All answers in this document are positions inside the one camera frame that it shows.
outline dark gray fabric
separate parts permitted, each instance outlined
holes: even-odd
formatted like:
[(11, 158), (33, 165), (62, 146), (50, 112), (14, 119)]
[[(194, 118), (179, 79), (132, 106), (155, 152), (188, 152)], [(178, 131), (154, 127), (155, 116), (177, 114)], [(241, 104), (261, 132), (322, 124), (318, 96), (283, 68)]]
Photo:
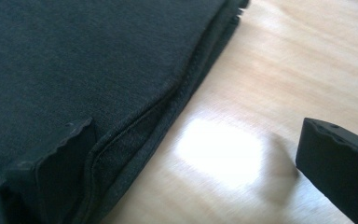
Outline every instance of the dark gray fabric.
[(65, 221), (98, 222), (145, 166), (246, 3), (0, 0), (0, 186), (10, 162), (66, 122), (93, 117), (98, 142)]

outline black object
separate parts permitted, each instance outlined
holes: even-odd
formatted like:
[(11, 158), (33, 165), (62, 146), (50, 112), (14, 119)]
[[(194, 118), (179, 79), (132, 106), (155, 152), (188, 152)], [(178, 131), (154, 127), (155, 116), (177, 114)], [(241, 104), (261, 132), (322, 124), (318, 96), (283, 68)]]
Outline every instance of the black object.
[[(0, 0), (0, 193), (7, 221), (99, 222), (153, 155), (247, 3)], [(74, 144), (84, 146), (65, 144), (65, 153), (44, 161), (60, 147), (51, 142), (74, 137), (58, 134), (59, 127), (88, 117), (96, 143), (80, 133)], [(30, 162), (27, 170), (16, 166), (21, 161)], [(69, 167), (74, 176), (60, 171)]]
[(79, 197), (84, 162), (95, 143), (92, 119), (67, 123), (8, 166), (7, 186), (21, 195), (33, 217), (60, 223)]
[(337, 208), (358, 223), (358, 135), (336, 124), (304, 119), (296, 166)]

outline wood grain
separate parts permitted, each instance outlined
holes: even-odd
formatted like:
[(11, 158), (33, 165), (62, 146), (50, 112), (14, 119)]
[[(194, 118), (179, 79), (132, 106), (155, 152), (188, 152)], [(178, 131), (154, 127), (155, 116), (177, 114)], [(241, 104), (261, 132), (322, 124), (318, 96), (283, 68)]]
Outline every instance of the wood grain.
[(358, 0), (252, 2), (103, 223), (351, 223), (294, 165), (305, 117), (358, 134)]

